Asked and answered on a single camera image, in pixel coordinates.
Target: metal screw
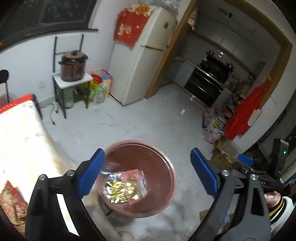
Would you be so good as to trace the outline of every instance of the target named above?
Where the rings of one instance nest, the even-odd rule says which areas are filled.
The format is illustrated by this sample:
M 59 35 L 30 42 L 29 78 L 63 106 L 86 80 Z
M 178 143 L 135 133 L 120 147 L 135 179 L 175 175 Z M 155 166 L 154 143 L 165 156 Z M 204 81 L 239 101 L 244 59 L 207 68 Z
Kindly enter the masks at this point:
M 67 171 L 66 174 L 67 174 L 68 177 L 71 177 L 71 176 L 73 176 L 75 174 L 75 171 L 74 170 L 69 170 L 69 171 Z
M 221 174 L 222 174 L 223 176 L 225 176 L 225 177 L 228 177 L 228 176 L 230 175 L 229 171 L 227 171 L 227 170 L 223 170 L 223 171 L 221 172 Z
M 252 180 L 257 180 L 257 175 L 255 175 L 255 174 L 251 174 L 251 175 L 250 175 L 250 178 L 251 178 Z
M 47 178 L 47 176 L 46 176 L 45 174 L 41 174 L 41 175 L 39 176 L 39 180 L 40 180 L 40 181 L 43 181 L 45 178 Z

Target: person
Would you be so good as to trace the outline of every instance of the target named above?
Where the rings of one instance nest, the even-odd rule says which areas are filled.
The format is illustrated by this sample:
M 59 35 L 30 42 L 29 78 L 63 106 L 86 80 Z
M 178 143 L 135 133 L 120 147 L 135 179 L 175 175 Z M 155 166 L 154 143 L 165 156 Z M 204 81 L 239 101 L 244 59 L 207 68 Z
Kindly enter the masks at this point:
M 289 197 L 282 197 L 278 192 L 264 194 L 271 223 L 271 236 L 273 237 L 285 224 L 291 215 L 294 205 Z

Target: countertop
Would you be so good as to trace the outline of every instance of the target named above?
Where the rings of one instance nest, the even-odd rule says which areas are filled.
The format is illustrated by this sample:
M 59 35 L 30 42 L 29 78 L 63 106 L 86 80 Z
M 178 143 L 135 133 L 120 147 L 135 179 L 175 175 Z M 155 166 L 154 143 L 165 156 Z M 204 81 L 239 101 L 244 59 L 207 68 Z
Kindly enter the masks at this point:
M 197 64 L 194 64 L 190 61 L 188 61 L 187 59 L 185 59 L 184 57 L 181 56 L 176 56 L 174 57 L 174 60 L 176 61 L 182 61 L 182 62 L 187 62 L 189 64 L 191 64 L 192 66 L 194 66 L 195 68 L 197 68 L 198 70 L 200 70 L 201 72 L 203 72 L 204 74 L 206 74 L 209 78 L 211 78 L 213 81 L 215 81 L 218 85 L 220 85 L 226 92 L 228 92 L 230 95 L 232 95 L 231 91 L 228 90 L 226 87 L 224 87 L 218 80 L 216 80 L 215 78 L 213 78 L 212 76 L 210 76 L 207 72 L 205 72 L 204 70 L 202 70 Z

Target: electrical outlet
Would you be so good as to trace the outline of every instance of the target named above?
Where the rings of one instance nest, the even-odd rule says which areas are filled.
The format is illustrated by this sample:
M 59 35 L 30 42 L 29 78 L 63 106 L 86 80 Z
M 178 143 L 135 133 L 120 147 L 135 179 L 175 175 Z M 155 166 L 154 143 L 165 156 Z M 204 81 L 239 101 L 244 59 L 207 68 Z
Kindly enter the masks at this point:
M 43 81 L 39 81 L 39 83 L 38 83 L 38 88 L 39 88 L 39 89 L 45 88 L 45 84 L 44 84 Z

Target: black oven door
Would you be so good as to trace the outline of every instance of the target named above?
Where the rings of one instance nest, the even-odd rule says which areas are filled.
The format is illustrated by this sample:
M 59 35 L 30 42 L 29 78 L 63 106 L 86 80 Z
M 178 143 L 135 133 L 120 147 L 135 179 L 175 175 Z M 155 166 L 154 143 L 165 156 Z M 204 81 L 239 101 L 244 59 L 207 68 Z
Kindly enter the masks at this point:
M 185 89 L 210 107 L 222 92 L 223 87 L 200 70 L 195 69 Z

